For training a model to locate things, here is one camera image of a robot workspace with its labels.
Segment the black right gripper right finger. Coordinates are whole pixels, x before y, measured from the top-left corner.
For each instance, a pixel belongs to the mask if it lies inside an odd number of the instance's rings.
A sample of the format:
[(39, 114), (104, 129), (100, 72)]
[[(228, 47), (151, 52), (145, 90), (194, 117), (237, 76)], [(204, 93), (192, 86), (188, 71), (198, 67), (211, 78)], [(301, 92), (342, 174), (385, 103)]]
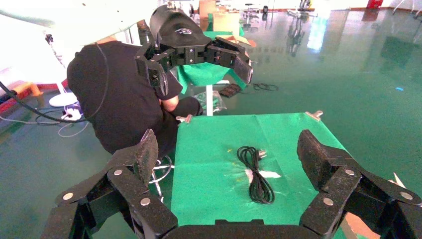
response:
[(307, 129), (299, 135), (297, 154), (318, 192), (300, 217), (302, 227), (330, 239), (352, 213), (383, 239), (421, 238), (422, 199), (416, 193), (365, 170)]

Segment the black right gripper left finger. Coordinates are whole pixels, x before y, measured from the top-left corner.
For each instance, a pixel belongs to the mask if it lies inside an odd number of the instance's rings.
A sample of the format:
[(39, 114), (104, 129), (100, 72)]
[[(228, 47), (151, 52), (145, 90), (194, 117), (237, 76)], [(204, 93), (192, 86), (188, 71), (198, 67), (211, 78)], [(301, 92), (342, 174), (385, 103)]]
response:
[(90, 239), (120, 213), (137, 238), (163, 238), (178, 219), (148, 188), (157, 158), (149, 129), (137, 145), (116, 151), (102, 171), (60, 193), (41, 237)]

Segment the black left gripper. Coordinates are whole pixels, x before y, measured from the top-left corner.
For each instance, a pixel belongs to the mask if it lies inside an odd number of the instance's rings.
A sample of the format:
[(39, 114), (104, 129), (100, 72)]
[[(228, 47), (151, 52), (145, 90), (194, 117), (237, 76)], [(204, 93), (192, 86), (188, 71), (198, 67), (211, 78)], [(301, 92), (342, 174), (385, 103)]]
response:
[(183, 11), (158, 7), (151, 15), (150, 30), (154, 43), (141, 45), (134, 59), (138, 74), (162, 95), (169, 94), (170, 69), (206, 61), (233, 69), (244, 83), (251, 82), (253, 69), (245, 48), (222, 37), (211, 40)]

